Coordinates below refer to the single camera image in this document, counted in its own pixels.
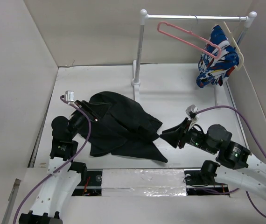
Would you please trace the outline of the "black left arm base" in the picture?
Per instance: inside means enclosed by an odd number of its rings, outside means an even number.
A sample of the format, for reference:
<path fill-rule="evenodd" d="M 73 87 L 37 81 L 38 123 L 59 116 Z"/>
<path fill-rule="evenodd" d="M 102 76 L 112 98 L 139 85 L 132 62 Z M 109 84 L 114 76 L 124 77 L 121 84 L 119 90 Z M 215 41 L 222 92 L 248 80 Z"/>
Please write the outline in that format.
<path fill-rule="evenodd" d="M 101 169 L 88 169 L 86 178 L 78 184 L 72 196 L 101 196 L 102 173 Z"/>

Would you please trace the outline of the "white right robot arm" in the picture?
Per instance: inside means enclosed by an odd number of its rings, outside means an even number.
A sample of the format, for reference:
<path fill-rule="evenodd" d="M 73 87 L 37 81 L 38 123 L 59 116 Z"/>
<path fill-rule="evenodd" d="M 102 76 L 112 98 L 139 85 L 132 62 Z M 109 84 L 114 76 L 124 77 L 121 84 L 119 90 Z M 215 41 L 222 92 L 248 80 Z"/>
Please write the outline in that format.
<path fill-rule="evenodd" d="M 246 147 L 231 140 L 232 134 L 219 124 L 206 132 L 185 119 L 181 124 L 162 132 L 160 138 L 174 148 L 186 144 L 216 156 L 203 162 L 199 178 L 203 183 L 232 184 L 266 201 L 266 164 Z"/>

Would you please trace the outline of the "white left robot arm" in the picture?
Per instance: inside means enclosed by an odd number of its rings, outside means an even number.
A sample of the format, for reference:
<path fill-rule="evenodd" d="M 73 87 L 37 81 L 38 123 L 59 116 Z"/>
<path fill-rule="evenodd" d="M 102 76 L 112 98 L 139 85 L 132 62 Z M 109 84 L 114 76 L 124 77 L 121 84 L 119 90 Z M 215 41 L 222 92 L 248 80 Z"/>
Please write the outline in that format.
<path fill-rule="evenodd" d="M 83 150 L 73 138 L 83 128 L 88 126 L 86 142 L 96 139 L 96 133 L 91 130 L 92 124 L 98 124 L 111 108 L 111 103 L 60 99 L 73 107 L 70 119 L 58 116 L 53 119 L 52 146 L 49 154 L 47 176 L 40 181 L 28 194 L 37 188 L 38 196 L 28 213 L 20 213 L 22 206 L 17 208 L 13 223 L 19 224 L 61 224 L 62 211 L 66 208 L 77 185 L 86 183 L 88 174 L 85 163 L 74 161 Z"/>

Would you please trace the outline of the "black trousers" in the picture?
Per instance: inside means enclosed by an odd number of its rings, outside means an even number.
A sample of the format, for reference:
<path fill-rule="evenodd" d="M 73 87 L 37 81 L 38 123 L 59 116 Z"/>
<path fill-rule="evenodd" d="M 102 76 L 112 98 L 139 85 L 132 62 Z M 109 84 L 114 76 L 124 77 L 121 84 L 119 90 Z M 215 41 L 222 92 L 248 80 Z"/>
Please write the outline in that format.
<path fill-rule="evenodd" d="M 154 144 L 163 123 L 138 102 L 111 91 L 96 93 L 87 102 L 112 104 L 101 120 L 91 122 L 90 156 L 112 154 L 168 162 Z"/>

